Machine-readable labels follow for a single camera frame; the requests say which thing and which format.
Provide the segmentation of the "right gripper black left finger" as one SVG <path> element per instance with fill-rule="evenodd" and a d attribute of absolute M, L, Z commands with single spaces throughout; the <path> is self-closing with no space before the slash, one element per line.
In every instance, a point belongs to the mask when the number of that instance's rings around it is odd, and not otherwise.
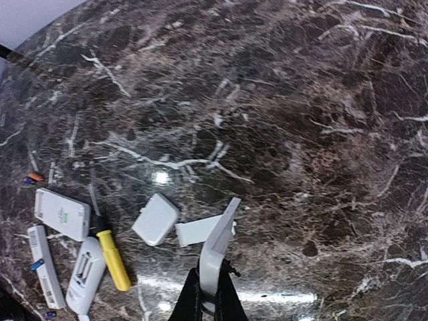
<path fill-rule="evenodd" d="M 202 321 L 202 291 L 198 268 L 192 268 L 185 280 L 168 321 Z"/>

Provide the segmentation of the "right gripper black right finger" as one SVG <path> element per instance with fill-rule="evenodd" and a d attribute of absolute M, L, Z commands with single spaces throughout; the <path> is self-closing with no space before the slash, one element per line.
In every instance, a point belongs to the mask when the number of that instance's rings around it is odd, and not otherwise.
<path fill-rule="evenodd" d="M 230 274 L 240 277 L 241 274 L 231 266 L 231 261 L 224 259 L 221 263 L 217 293 L 215 295 L 214 320 L 248 321 L 241 305 Z"/>

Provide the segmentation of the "white small remote battery cover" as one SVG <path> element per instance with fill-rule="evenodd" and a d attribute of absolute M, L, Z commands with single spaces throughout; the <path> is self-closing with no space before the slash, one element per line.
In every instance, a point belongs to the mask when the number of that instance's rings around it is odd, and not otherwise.
<path fill-rule="evenodd" d="M 210 232 L 200 255 L 199 284 L 202 291 L 202 305 L 203 310 L 212 316 L 215 312 L 215 295 L 219 287 L 221 264 L 233 235 L 235 211 L 240 202 L 241 199 L 232 198 Z"/>

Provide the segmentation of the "white slim remote battery cover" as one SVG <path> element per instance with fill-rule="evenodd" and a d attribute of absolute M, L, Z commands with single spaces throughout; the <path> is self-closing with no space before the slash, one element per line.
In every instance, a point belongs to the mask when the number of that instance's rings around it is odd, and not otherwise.
<path fill-rule="evenodd" d="M 220 221 L 222 215 L 199 219 L 188 223 L 177 223 L 175 230 L 181 247 L 205 243 Z"/>

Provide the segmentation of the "yellow handled screwdriver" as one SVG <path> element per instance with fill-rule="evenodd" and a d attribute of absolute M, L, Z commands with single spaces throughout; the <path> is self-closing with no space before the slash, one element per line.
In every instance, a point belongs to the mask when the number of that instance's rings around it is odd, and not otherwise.
<path fill-rule="evenodd" d="M 131 281 L 122 260 L 122 256 L 114 242 L 112 230 L 109 228 L 104 216 L 100 213 L 96 202 L 95 188 L 92 183 L 88 185 L 88 189 L 94 212 L 96 214 L 96 236 L 100 241 L 102 253 L 106 260 L 106 266 L 110 272 L 116 289 L 121 292 L 127 292 L 131 287 Z"/>

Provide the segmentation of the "white wide remote battery cover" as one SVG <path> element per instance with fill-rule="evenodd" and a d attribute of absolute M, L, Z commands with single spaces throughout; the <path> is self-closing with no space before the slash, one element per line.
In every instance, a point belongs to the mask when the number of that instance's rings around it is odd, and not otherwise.
<path fill-rule="evenodd" d="M 163 242 L 175 226 L 179 210 L 163 195 L 155 193 L 140 209 L 132 230 L 149 246 Z"/>

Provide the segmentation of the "white remote with battery bay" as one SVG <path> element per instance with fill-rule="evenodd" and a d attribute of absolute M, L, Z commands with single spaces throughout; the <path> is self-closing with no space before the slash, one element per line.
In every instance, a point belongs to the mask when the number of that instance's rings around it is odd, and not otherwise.
<path fill-rule="evenodd" d="M 82 242 L 66 291 L 66 303 L 77 315 L 88 315 L 101 282 L 106 262 L 100 242 L 87 237 Z"/>

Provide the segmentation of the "blue AAA battery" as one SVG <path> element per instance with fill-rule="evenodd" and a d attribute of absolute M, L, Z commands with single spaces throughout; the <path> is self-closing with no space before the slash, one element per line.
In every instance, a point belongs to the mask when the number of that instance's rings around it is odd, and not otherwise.
<path fill-rule="evenodd" d="M 46 312 L 44 314 L 44 318 L 47 319 L 47 320 L 53 319 L 56 316 L 57 316 L 57 313 L 55 311 L 49 311 L 49 312 Z"/>

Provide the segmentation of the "wide white remote control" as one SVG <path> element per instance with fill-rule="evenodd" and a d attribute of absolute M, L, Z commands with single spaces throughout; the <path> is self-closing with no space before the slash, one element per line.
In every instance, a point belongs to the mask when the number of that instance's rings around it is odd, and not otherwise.
<path fill-rule="evenodd" d="M 34 216 L 74 241 L 82 242 L 89 235 L 90 206 L 49 189 L 35 191 Z"/>

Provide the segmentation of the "blue batteries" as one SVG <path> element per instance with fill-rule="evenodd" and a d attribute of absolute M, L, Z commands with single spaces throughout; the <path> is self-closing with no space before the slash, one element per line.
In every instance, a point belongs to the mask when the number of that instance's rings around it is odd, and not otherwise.
<path fill-rule="evenodd" d="M 31 270 L 32 271 L 36 271 L 38 268 L 40 268 L 43 264 L 44 264 L 45 262 L 44 262 L 44 260 L 43 259 L 39 259 L 39 260 L 37 260 L 36 262 L 34 262 L 32 265 L 31 265 Z"/>

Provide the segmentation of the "slim white QR-code remote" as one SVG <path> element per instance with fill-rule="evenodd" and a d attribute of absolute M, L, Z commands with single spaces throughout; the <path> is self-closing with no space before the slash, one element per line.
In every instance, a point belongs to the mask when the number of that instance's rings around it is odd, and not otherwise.
<path fill-rule="evenodd" d="M 66 301 L 56 274 L 44 227 L 42 225 L 30 227 L 27 230 L 27 236 L 33 263 L 39 259 L 43 259 L 45 262 L 33 272 L 37 273 L 48 308 L 56 310 L 65 308 Z"/>

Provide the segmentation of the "orange AAA battery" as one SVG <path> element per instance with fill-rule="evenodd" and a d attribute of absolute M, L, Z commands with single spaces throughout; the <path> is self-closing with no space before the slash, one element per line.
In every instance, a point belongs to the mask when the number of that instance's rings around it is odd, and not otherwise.
<path fill-rule="evenodd" d="M 34 181 L 44 181 L 44 176 L 38 173 L 30 173 L 29 178 L 33 179 Z"/>

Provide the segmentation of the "purple AAA battery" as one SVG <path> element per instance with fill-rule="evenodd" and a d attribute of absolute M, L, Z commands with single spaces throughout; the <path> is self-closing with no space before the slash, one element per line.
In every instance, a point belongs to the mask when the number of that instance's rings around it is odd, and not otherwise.
<path fill-rule="evenodd" d="M 24 182 L 25 184 L 29 184 L 29 185 L 34 185 L 34 184 L 36 184 L 36 181 L 34 181 L 33 179 L 31 179 L 31 178 L 29 178 L 29 177 L 24 178 L 24 179 L 23 179 L 23 182 Z"/>

